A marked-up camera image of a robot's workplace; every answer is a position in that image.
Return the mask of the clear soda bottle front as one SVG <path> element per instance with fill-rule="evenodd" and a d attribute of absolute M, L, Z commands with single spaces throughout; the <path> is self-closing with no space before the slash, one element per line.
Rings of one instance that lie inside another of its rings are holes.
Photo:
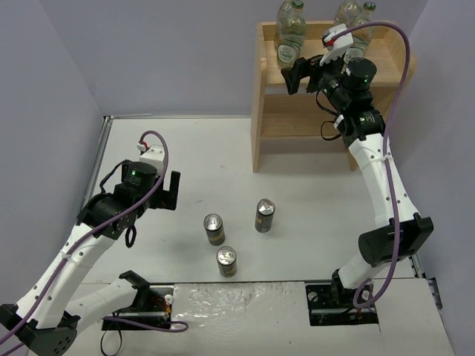
<path fill-rule="evenodd" d="M 292 41 L 291 39 L 284 39 L 279 44 L 278 49 L 275 49 L 277 64 L 280 69 L 292 67 L 295 60 L 301 56 L 307 32 L 307 23 L 304 19 L 304 7 L 299 11 L 298 15 L 295 14 L 294 18 L 291 19 L 291 24 L 299 24 L 304 33 L 304 37 L 299 42 Z"/>

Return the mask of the clear soda bottle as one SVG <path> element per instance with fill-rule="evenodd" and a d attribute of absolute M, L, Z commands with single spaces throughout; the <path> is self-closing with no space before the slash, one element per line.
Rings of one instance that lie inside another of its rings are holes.
<path fill-rule="evenodd" d="M 356 9 L 347 17 L 349 28 L 371 22 L 375 10 L 376 4 L 372 1 L 367 1 L 362 6 L 357 4 Z M 373 39 L 374 31 L 374 27 L 365 27 L 352 32 L 353 44 L 344 56 L 346 64 L 352 59 L 364 58 L 364 54 Z"/>
<path fill-rule="evenodd" d="M 338 7 L 333 19 L 333 25 L 345 24 L 347 28 L 353 27 L 361 14 L 361 5 L 356 0 L 345 0 Z"/>
<path fill-rule="evenodd" d="M 304 37 L 304 33 L 299 24 L 291 24 L 291 19 L 295 14 L 299 14 L 299 11 L 304 7 L 302 1 L 284 1 L 278 9 L 276 25 L 275 25 L 275 38 L 274 46 L 278 49 L 279 44 L 284 39 L 291 39 L 292 41 L 301 41 Z"/>
<path fill-rule="evenodd" d="M 291 19 L 291 24 L 299 24 L 304 33 L 304 37 L 299 42 L 292 41 L 291 39 L 284 39 L 279 44 L 278 49 L 275 49 L 277 64 L 280 69 L 292 67 L 295 60 L 301 56 L 307 32 L 307 23 L 304 19 L 304 7 L 299 11 L 298 15 L 295 14 L 294 18 Z"/>

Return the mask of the clear soda bottle back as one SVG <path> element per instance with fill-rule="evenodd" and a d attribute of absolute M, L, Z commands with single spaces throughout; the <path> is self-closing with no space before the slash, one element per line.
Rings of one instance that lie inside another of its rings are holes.
<path fill-rule="evenodd" d="M 361 14 L 361 5 L 356 0 L 345 0 L 338 7 L 333 19 L 333 25 L 345 24 L 347 28 L 353 27 Z"/>

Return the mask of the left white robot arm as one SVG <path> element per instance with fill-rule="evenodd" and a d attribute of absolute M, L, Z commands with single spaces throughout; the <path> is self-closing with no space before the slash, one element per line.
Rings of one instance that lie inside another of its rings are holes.
<path fill-rule="evenodd" d="M 1 324 L 8 333 L 1 339 L 19 339 L 36 355 L 63 355 L 78 334 L 122 309 L 142 311 L 154 296 L 151 284 L 126 271 L 110 285 L 88 296 L 72 296 L 100 257 L 126 235 L 133 243 L 136 221 L 148 209 L 173 211 L 177 207 L 180 173 L 171 173 L 170 189 L 163 180 L 166 158 L 149 162 L 124 160 L 121 181 L 113 192 L 101 191 L 80 211 L 69 238 L 47 271 L 14 304 L 1 305 Z"/>

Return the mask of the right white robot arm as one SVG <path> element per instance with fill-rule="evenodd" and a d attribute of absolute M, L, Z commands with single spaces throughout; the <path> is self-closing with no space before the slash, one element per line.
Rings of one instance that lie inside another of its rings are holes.
<path fill-rule="evenodd" d="M 307 92 L 323 94 L 333 106 L 332 123 L 363 175 L 376 221 L 374 230 L 360 235 L 356 256 L 333 273 L 333 293 L 341 297 L 414 255 L 433 232 L 433 221 L 411 202 L 384 137 L 386 123 L 370 92 L 376 66 L 368 59 L 354 59 L 342 70 L 341 59 L 328 64 L 321 59 L 297 59 L 281 74 L 289 94 L 307 78 Z"/>

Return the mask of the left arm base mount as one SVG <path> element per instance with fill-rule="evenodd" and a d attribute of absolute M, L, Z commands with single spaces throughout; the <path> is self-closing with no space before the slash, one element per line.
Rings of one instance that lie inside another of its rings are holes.
<path fill-rule="evenodd" d="M 173 286 L 152 286 L 151 295 L 143 306 L 119 309 L 110 314 L 110 317 L 119 317 L 154 328 L 170 329 L 171 304 L 173 301 Z"/>

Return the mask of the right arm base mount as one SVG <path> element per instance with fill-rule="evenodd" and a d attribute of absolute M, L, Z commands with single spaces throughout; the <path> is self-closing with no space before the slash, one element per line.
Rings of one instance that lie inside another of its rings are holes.
<path fill-rule="evenodd" d="M 306 283 L 305 292 L 309 324 L 313 327 L 323 326 L 360 326 L 377 325 L 379 317 L 376 307 L 357 309 L 352 302 L 339 304 L 333 297 L 329 282 Z"/>

